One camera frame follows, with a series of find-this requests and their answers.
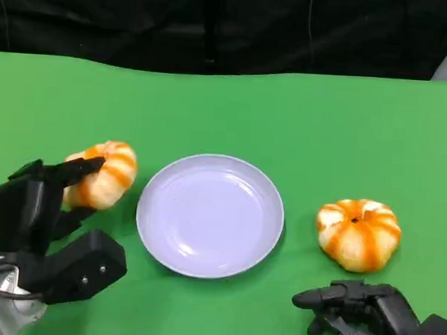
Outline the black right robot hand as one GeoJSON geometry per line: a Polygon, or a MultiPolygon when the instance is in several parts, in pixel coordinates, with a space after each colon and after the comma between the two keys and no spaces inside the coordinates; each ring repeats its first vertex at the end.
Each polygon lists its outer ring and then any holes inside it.
{"type": "Polygon", "coordinates": [[[308,335],[410,335],[420,325],[404,295],[389,284],[333,280],[294,295],[293,305],[314,313],[308,335]]]}

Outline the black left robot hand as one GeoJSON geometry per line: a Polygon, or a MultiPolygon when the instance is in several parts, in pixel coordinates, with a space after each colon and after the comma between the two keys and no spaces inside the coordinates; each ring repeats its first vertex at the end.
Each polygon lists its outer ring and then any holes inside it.
{"type": "Polygon", "coordinates": [[[0,253],[24,251],[43,256],[52,241],[71,235],[96,210],[62,209],[64,190],[100,171],[103,157],[81,157],[56,165],[25,164],[0,185],[0,253]]]}

